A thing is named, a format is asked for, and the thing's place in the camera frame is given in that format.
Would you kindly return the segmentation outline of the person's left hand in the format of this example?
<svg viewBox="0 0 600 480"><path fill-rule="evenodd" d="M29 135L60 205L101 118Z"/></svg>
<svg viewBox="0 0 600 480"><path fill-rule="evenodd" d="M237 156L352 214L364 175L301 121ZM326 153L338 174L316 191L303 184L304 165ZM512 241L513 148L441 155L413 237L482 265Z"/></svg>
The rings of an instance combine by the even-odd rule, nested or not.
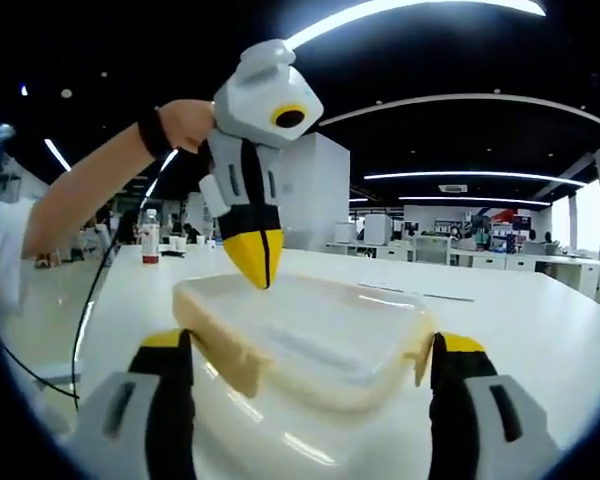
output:
<svg viewBox="0 0 600 480"><path fill-rule="evenodd" d="M210 101L182 99L159 108L167 139L174 148L197 153L215 127L214 104Z"/></svg>

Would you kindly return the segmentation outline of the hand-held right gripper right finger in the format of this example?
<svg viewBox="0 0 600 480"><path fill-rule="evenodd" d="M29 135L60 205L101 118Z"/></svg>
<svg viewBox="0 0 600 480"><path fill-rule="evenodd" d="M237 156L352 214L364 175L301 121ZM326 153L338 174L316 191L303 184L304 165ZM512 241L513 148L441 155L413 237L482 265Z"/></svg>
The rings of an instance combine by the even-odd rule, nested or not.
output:
<svg viewBox="0 0 600 480"><path fill-rule="evenodd" d="M558 463L545 410L481 344L437 332L431 353L431 479L541 479Z"/></svg>

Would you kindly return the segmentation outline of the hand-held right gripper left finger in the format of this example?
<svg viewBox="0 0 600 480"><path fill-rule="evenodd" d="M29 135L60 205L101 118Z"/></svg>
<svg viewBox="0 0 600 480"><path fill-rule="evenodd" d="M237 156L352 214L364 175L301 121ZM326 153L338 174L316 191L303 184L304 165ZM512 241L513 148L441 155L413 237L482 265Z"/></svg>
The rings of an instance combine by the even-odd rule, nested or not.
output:
<svg viewBox="0 0 600 480"><path fill-rule="evenodd" d="M147 337L79 407L72 459L88 479L194 479L192 338Z"/></svg>

